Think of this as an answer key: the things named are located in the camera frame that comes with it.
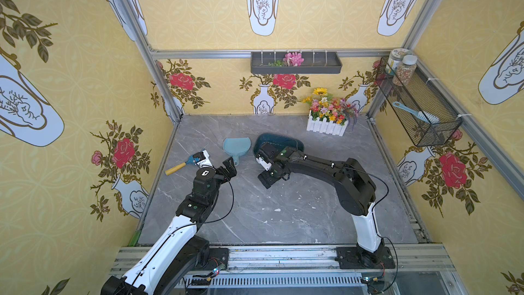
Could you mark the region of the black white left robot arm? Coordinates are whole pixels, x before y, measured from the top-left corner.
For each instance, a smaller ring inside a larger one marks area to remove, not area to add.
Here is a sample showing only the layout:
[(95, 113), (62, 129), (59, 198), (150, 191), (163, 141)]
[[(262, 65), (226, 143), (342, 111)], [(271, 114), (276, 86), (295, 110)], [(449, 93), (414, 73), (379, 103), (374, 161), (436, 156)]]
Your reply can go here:
[(216, 205), (220, 188), (237, 175), (234, 158), (199, 165), (192, 191), (153, 247), (123, 277), (111, 276), (101, 294), (170, 294), (192, 269), (207, 266), (210, 243), (197, 236)]

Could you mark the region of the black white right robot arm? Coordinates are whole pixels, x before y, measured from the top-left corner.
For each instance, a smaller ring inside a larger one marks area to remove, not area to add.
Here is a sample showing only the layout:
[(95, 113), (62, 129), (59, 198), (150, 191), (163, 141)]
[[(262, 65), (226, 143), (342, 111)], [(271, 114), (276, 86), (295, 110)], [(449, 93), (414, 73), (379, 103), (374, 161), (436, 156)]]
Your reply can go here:
[(386, 247), (379, 234), (374, 214), (376, 185), (358, 161), (331, 161), (314, 157), (291, 146), (262, 143), (254, 150), (256, 161), (264, 168), (258, 175), (264, 187), (270, 188), (293, 173), (304, 174), (334, 187), (341, 207), (352, 216), (356, 228), (357, 245), (349, 252), (355, 258), (342, 254), (342, 267), (353, 264), (366, 269), (394, 269), (397, 259)]

